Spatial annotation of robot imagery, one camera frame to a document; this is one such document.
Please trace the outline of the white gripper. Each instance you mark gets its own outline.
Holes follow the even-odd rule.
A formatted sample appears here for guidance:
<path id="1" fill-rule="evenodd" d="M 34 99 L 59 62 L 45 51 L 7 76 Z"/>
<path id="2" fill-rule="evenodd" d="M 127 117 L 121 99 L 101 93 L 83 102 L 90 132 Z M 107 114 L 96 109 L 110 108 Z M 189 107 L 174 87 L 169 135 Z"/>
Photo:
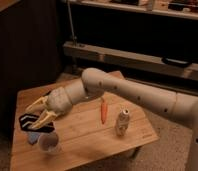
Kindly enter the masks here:
<path id="1" fill-rule="evenodd" d="M 42 96 L 26 109 L 26 113 L 42 112 L 39 118 L 33 122 L 29 128 L 37 130 L 57 118 L 57 115 L 64 115 L 72 108 L 72 102 L 69 99 L 63 87 L 56 88 L 47 96 Z"/>

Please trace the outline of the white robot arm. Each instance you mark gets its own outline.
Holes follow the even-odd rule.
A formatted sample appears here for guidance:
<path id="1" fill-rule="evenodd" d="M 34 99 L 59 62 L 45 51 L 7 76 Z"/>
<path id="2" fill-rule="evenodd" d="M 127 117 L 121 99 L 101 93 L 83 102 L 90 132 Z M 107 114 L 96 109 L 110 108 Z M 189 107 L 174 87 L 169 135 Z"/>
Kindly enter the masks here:
<path id="1" fill-rule="evenodd" d="M 85 69 L 71 84 L 59 86 L 29 105 L 26 113 L 41 111 L 30 130 L 39 130 L 80 102 L 101 97 L 105 92 L 118 95 L 164 118 L 192 129 L 186 171 L 198 171 L 198 96 L 161 89 L 110 75 L 97 68 Z"/>

